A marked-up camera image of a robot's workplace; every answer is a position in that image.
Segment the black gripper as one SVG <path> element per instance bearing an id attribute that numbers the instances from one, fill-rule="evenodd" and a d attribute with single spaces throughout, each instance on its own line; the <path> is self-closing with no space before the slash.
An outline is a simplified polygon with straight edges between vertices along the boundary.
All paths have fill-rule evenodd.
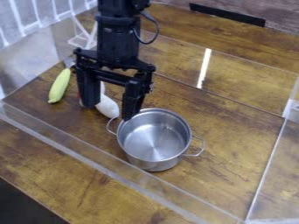
<path id="1" fill-rule="evenodd" d="M 141 111 L 146 88 L 153 85 L 155 66 L 139 59 L 139 45 L 151 44 L 141 39 L 141 17 L 97 15 L 98 47 L 78 48 L 77 79 L 79 98 L 86 108 L 101 103 L 101 80 L 126 86 L 122 118 L 129 121 Z"/>

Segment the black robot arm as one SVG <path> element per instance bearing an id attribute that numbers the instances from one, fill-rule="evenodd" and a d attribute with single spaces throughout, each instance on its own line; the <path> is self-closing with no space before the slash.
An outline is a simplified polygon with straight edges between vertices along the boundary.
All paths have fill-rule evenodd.
<path id="1" fill-rule="evenodd" d="M 101 84 L 126 88 L 122 118 L 130 120 L 141 111 L 146 94 L 153 91 L 155 66 L 139 56 L 141 17 L 150 0 L 98 0 L 98 49 L 78 48 L 77 77 L 82 104 L 93 108 L 101 103 Z"/>

